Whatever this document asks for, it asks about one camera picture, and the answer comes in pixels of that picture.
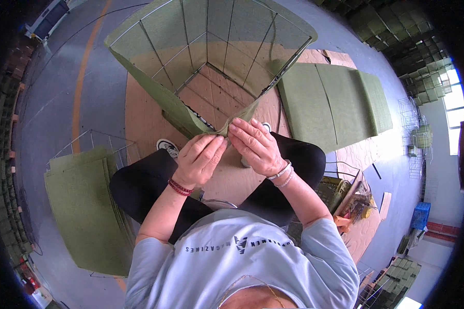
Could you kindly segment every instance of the concrete floor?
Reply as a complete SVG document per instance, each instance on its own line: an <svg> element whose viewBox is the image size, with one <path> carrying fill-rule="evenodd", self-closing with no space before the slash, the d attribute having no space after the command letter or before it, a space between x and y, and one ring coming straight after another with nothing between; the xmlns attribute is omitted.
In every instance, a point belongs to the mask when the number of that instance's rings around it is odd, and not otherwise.
<svg viewBox="0 0 464 309"><path fill-rule="evenodd" d="M348 53L359 70L380 78L394 126L399 126L397 100L406 94L385 57L362 44L340 17L308 0L277 1L318 31L318 40L309 48ZM14 131L18 185L27 194L32 233L43 251L42 256L33 253L31 257L54 298L70 308L121 308L124 301L116 280L90 277L88 271L76 267L56 228L43 181L48 160L72 138L74 90L95 23L69 37L97 18L106 3L106 0L88 0L73 8L49 38L47 46L53 56L45 48L38 48L28 66L28 88L18 103L20 122ZM107 12L140 3L143 1L112 0ZM138 8L111 13L101 23L86 67L80 106L81 133L91 128L117 136L125 134L127 71L104 47L103 40ZM335 161L334 152L327 155L327 161ZM380 270L388 264L408 231L420 189L418 180L409 179L407 157L397 156L375 165L382 179L372 167L365 170L365 176L376 203L380 205L385 191L392 193L392 203L387 219L380 224L358 265L362 270L366 265ZM328 165L327 170L336 170L336 166Z"/></svg>

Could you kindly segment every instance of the necklace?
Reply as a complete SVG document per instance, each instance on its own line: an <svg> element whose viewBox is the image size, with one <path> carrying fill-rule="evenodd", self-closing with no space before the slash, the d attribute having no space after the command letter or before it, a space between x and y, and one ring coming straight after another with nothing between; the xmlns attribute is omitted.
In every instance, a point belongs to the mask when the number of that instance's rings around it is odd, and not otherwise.
<svg viewBox="0 0 464 309"><path fill-rule="evenodd" d="M251 275L243 275L241 278L237 279L236 281L234 281L234 283L229 287L229 289L225 292L225 295L223 296L222 300L220 301L220 304L218 305L218 309L220 309L220 307L223 305L223 302L225 300L225 298L227 297L227 294L229 293L229 291L231 290L231 288L233 288L235 286L235 284L239 281L241 281L242 279L246 278L246 277L249 277L249 278L253 278L253 279L256 279L258 281L260 281L261 283L265 284L266 287L268 287L268 289L270 290L270 292L272 292L273 296L275 296L275 298L277 299L277 301L280 303L280 305L282 306L282 308L285 308L284 307L284 304L282 304L282 302L280 301L280 299L278 298L277 294L275 294L275 292L272 290L272 288L268 285L268 283L266 283L265 281L262 281L256 277L253 277Z"/></svg>

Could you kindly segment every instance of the wall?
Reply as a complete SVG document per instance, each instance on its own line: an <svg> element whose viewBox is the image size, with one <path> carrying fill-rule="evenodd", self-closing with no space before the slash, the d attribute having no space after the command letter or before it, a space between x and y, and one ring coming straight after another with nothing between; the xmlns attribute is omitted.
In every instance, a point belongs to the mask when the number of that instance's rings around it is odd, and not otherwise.
<svg viewBox="0 0 464 309"><path fill-rule="evenodd" d="M417 247L409 250L409 259L418 262L421 270L407 297L421 304L425 302L445 269L452 249L423 239Z"/></svg>
<svg viewBox="0 0 464 309"><path fill-rule="evenodd" d="M460 191L457 156L450 155L448 124L443 100L420 106L433 132L433 160L427 162L425 202L430 202L428 221L461 226L464 194Z"/></svg>

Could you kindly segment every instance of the light blue t-shirt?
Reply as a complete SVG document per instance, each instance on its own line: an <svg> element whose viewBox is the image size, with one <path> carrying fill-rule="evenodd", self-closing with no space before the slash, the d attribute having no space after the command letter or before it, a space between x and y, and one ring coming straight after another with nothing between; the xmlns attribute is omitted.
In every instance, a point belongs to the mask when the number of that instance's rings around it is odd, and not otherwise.
<svg viewBox="0 0 464 309"><path fill-rule="evenodd" d="M333 221L303 230L301 247L285 231L252 213L218 210L198 221L172 247L146 238L134 248L126 308L218 308L243 275L288 295L299 308L352 308L359 277ZM236 291L263 285L238 281Z"/></svg>

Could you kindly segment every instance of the woman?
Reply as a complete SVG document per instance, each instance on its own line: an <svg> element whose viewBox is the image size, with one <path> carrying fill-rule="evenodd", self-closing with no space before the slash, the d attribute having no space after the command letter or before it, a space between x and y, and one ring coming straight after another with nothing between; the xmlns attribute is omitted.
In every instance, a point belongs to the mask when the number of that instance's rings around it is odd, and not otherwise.
<svg viewBox="0 0 464 309"><path fill-rule="evenodd" d="M356 266L313 190L325 169L322 150L255 119L234 119L228 137L267 177L239 210L212 212L188 197L212 176L227 146L222 136L196 136L177 162L161 149L112 178L115 201L142 224L126 308L352 308ZM300 248L280 228L294 213Z"/></svg>

